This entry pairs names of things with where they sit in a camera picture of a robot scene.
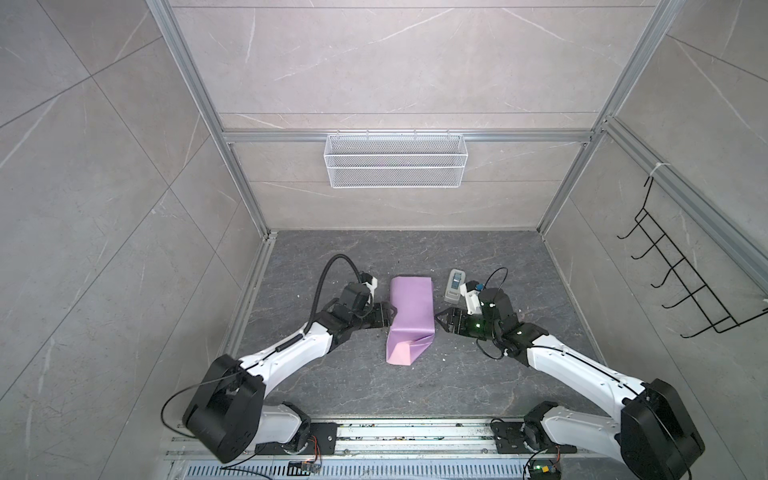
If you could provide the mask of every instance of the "gray tile wall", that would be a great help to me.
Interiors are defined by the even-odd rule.
[[[0,478],[146,478],[260,239],[141,0],[3,3],[0,112]]]
[[[275,229],[536,228],[580,145],[470,143],[458,188],[333,189],[322,143],[236,144]]]
[[[768,419],[761,412],[768,356],[760,339],[768,318],[722,334],[680,337],[704,328],[706,320],[690,300],[663,309],[662,304],[682,299],[684,288],[673,277],[659,289],[650,286],[664,278],[667,266],[655,252],[631,259],[650,246],[639,230],[626,240],[617,238],[634,225],[646,178],[606,140],[546,240],[608,363],[641,378],[662,378],[683,396],[707,445],[694,465],[694,478],[765,478],[762,444]],[[647,208],[737,319],[765,307],[765,294],[658,186]],[[671,245],[660,245],[674,255]],[[710,296],[697,294],[697,300],[711,316],[722,315]]]
[[[176,0],[226,128],[591,127],[655,2]]]
[[[768,3],[689,0],[619,118],[768,250]]]
[[[618,116],[768,249],[766,20],[768,9],[760,0],[688,0]],[[647,248],[643,237],[616,238],[631,226],[631,216],[642,203],[644,177],[621,149],[608,143],[591,160],[571,199],[737,462],[738,469],[729,478],[737,472],[746,478],[765,478],[768,460],[762,445],[768,419],[756,412],[765,410],[768,396],[764,372],[768,356],[760,341],[768,319],[756,319],[720,335],[680,338],[679,333],[706,326],[705,320],[689,300],[675,309],[662,309],[662,303],[683,297],[682,286],[668,280],[663,288],[649,287],[649,282],[664,277],[663,260],[650,254],[644,260],[632,260],[630,254]],[[661,190],[652,193],[649,202],[737,319],[765,308],[765,293]],[[556,223],[562,224],[566,217],[561,214]],[[574,278],[583,280],[583,274],[576,273]],[[589,302],[575,289],[574,294],[581,295],[580,304]],[[605,296],[600,292],[592,298]],[[705,295],[697,299],[713,317],[724,316],[713,299]],[[623,323],[593,326],[596,335],[609,328],[629,331]]]

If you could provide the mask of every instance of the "gray floor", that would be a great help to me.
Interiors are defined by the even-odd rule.
[[[323,265],[347,253],[379,278],[377,299],[389,298],[398,275],[430,276],[435,311],[444,309],[451,268],[485,281],[509,268],[504,285],[520,319],[536,322],[569,346],[594,357],[549,255],[536,232],[283,231],[278,233],[240,355],[262,349],[306,322]],[[351,279],[334,264],[320,305]],[[501,277],[492,281],[498,282]],[[268,403],[293,402],[310,415],[522,415],[543,400],[599,413],[591,402],[543,373],[483,356],[465,337],[439,330],[412,366],[385,361],[382,330],[356,332],[337,350],[282,382]]]

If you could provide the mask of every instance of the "marble tile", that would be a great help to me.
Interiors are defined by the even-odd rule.
[[[174,9],[219,111],[281,114],[598,111],[651,11]]]
[[[462,181],[560,181],[579,148],[579,142],[472,142]]]
[[[331,188],[251,182],[273,229],[533,230],[560,182],[468,182],[458,188]]]
[[[586,128],[597,112],[514,114],[227,114],[224,128]]]
[[[208,137],[184,79],[160,39],[94,76],[169,184]]]
[[[572,197],[627,279],[742,471],[747,478],[759,478],[768,473],[759,447],[765,441],[768,419],[753,412],[762,408],[761,392],[768,391],[768,380],[762,374],[768,355],[754,339],[763,331],[768,316],[720,335],[708,332],[693,339],[680,338],[681,333],[703,329],[708,325],[706,320],[690,300],[674,309],[663,309],[661,305],[684,298],[682,285],[672,276],[663,287],[651,287],[650,283],[659,283],[667,272],[660,254],[653,252],[642,260],[632,260],[630,255],[644,252],[650,241],[639,230],[626,240],[616,237],[634,225],[632,218],[646,193],[645,178],[645,172],[616,144],[606,143],[584,171]],[[647,208],[737,319],[749,318],[765,307],[765,294],[658,186],[651,190]],[[660,245],[672,261],[680,258],[671,245]],[[692,288],[701,284],[697,278],[687,281],[695,282],[690,283]],[[710,294],[700,293],[697,300],[710,316],[725,316]]]
[[[101,480],[123,480],[126,472],[132,478],[167,474],[155,470],[167,469],[167,465],[158,465],[165,463],[159,462],[164,453],[161,439],[166,432],[157,420],[160,407],[177,390],[203,378],[217,356],[239,293],[227,268],[214,255],[128,416]],[[171,425],[180,422],[193,394],[191,390],[168,405],[166,418]]]
[[[323,142],[234,144],[243,172],[251,181],[328,181]]]
[[[768,5],[762,0],[690,0],[670,35],[768,78]]]
[[[768,81],[665,38],[619,113],[768,250]]]
[[[676,359],[571,199],[546,241],[607,364],[640,379],[660,378],[680,394],[707,447],[691,468],[694,478],[744,478],[710,421],[717,412],[702,409],[675,365]]]
[[[174,7],[269,8],[462,8],[462,7],[650,7],[654,0],[170,0]]]
[[[0,392],[165,188],[92,80],[0,129]]]
[[[9,478],[97,478],[214,252],[167,190],[0,401]]]
[[[40,0],[92,74],[161,36],[144,0]]]
[[[210,138],[170,186],[208,242],[218,247],[240,203],[230,171]]]
[[[232,273],[240,288],[243,287],[250,273],[250,264],[259,250],[261,241],[248,209],[243,202],[240,202],[216,249],[221,261]]]
[[[733,35],[727,42],[723,60],[751,71],[763,79],[768,78],[768,4],[747,0],[737,13]]]
[[[88,76],[35,0],[0,7],[0,125]]]
[[[506,266],[504,289],[520,318],[594,355],[536,232],[445,231],[279,232],[238,355],[262,349],[306,321],[302,313],[310,310],[317,277],[337,252],[350,255],[358,268],[379,279],[378,300],[389,297],[395,276],[430,276],[435,311],[448,306],[442,296],[451,268],[485,281]],[[334,265],[320,303],[337,295],[350,274],[346,265]],[[412,366],[386,363],[385,345],[382,330],[355,332],[331,354],[282,382],[268,401],[295,402],[310,415],[522,415],[546,399],[599,413],[551,377],[513,361],[487,359],[465,337],[438,331]]]

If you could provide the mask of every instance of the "vent grille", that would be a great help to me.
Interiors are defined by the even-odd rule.
[[[294,480],[309,478],[312,480],[347,480],[347,479],[404,479],[404,478],[444,478],[450,480],[491,480],[497,478],[523,478],[525,458],[498,459],[413,459],[413,460],[338,460],[323,461],[319,473],[309,475],[298,468],[289,467],[288,460],[251,460],[238,465],[238,468],[267,475],[273,480]],[[222,470],[215,461],[191,461],[184,480],[212,480],[215,478],[263,478],[251,472],[240,470]]]

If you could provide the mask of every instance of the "zip tie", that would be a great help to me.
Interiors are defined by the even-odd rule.
[[[662,165],[667,165],[670,167],[672,164],[664,164],[661,162],[656,162],[656,167],[654,167],[654,169],[650,171],[650,173],[648,174],[648,177],[653,177],[654,173],[656,172],[656,169],[658,169]]]

